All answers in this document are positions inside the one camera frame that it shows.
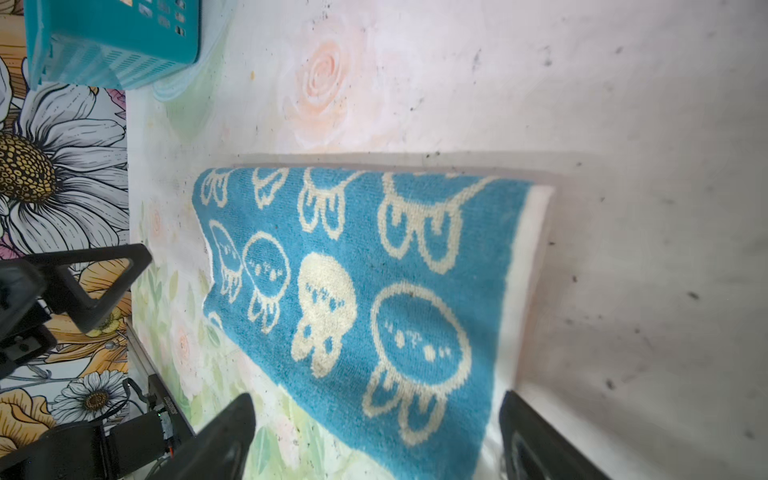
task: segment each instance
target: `green leaf print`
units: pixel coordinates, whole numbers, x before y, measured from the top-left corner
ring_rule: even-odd
[[[147,289],[147,291],[151,290],[152,289],[152,285],[154,285],[154,273],[152,273],[152,270],[147,268],[144,271],[144,275],[142,275],[142,276],[144,277],[144,285],[143,285],[143,287],[145,289]]]
[[[152,298],[154,299],[154,304],[158,305],[160,304],[160,298],[163,296],[163,283],[158,280],[157,283],[155,283],[152,286]]]
[[[195,318],[195,310],[197,309],[197,300],[194,298],[194,291],[192,286],[187,287],[187,315],[191,318]]]
[[[216,387],[218,387],[219,390],[224,390],[224,380],[221,378],[221,369],[219,368],[219,365],[214,363],[212,370],[214,373],[214,382],[216,382]]]
[[[309,443],[307,450],[310,466],[315,472],[316,478],[324,478],[325,468],[323,463],[325,461],[326,446],[323,443],[323,437],[320,436],[320,427],[317,425],[317,422],[308,418],[307,421],[304,422],[304,429],[307,433],[306,442]]]
[[[236,398],[239,394],[243,392],[243,390],[240,389],[240,386],[234,382],[230,383],[229,387],[230,387],[230,398],[232,399]],[[256,410],[256,414],[259,415],[259,409],[256,408],[255,401],[253,402],[253,409]]]
[[[256,474],[261,475],[266,466],[270,462],[272,456],[273,442],[270,436],[274,437],[274,433],[267,427],[261,427],[256,432],[256,439],[253,441],[253,454],[256,456]]]
[[[197,395],[190,404],[190,423],[196,427],[202,426],[203,421],[203,396]]]
[[[146,315],[148,307],[146,283],[142,283],[139,287],[134,288],[132,294],[134,318],[137,312],[141,312],[141,315]]]
[[[170,319],[165,315],[161,315],[160,308],[161,306],[158,305],[157,310],[151,318],[154,323],[154,330],[157,334],[167,338],[168,333],[170,332]]]
[[[168,282],[168,296],[170,297],[170,301],[173,301],[174,298],[176,298],[176,292],[179,288],[179,273],[174,272],[173,275],[170,276],[170,282]]]
[[[189,419],[191,414],[190,401],[181,389],[181,381],[179,380],[179,374],[176,372],[176,368],[174,368],[174,365],[171,363],[170,365],[166,365],[164,370],[163,380],[166,382],[168,391],[174,396],[174,401]]]
[[[216,329],[210,325],[206,325],[205,328],[208,331],[208,339],[210,340],[211,344],[215,348],[219,348],[219,346],[221,346],[221,341],[219,340],[219,336],[216,333]]]
[[[284,392],[280,397],[280,407],[283,409],[283,413],[286,417],[289,419],[293,419],[293,415],[291,415],[291,399],[288,395],[286,395]]]
[[[210,292],[210,284],[208,283],[208,275],[202,271],[197,271],[198,279],[200,280],[200,288],[203,289],[203,295],[207,295]]]
[[[200,346],[205,346],[208,341],[208,334],[205,332],[203,323],[197,324],[197,342]]]
[[[152,358],[159,359],[160,358],[160,339],[157,338],[157,335],[150,332],[149,334],[149,342],[152,347]]]
[[[252,392],[250,398],[253,400],[253,409],[256,410],[256,414],[260,414],[264,410],[264,401],[261,399],[261,395]]]

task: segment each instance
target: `blue towel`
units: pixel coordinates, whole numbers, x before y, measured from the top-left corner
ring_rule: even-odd
[[[495,177],[208,170],[193,198],[214,279],[204,312],[396,477],[470,478],[507,388],[502,324],[518,332],[524,314],[543,217],[520,242],[531,192]]]

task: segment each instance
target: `orange flower print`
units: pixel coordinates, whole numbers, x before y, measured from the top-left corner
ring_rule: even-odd
[[[44,396],[23,389],[0,394],[0,457],[38,440],[55,423]]]
[[[281,150],[295,149],[291,140],[302,150],[350,150],[381,135],[386,90],[374,44],[359,25],[328,16],[290,42],[278,91],[287,132],[278,141],[289,142]]]
[[[174,325],[170,332],[170,351],[184,395],[192,398],[202,392],[203,378],[200,376],[200,371],[203,369],[203,365],[200,357],[200,344],[197,342],[197,336],[194,332],[190,331],[182,322]]]
[[[160,219],[160,212],[155,210],[152,212],[152,233],[156,236],[160,235],[163,231],[163,221]]]
[[[127,260],[106,260],[92,263],[80,275],[80,285],[88,295],[100,298],[127,268]],[[67,362],[91,357],[80,376],[107,370],[128,371],[125,317],[131,314],[131,292],[104,321],[88,333],[82,333],[68,316],[53,315],[45,324],[58,341],[56,350],[46,363]]]
[[[286,119],[296,135],[309,144],[333,137],[347,118],[349,54],[334,40],[326,40],[296,73],[296,100],[285,98]]]

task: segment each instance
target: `white table surface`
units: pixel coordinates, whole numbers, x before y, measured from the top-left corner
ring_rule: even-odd
[[[133,238],[159,214],[192,289],[212,166],[556,174],[524,396],[615,478],[768,477],[766,23],[746,0],[241,2],[185,94],[127,94]],[[307,118],[329,39],[346,86]]]

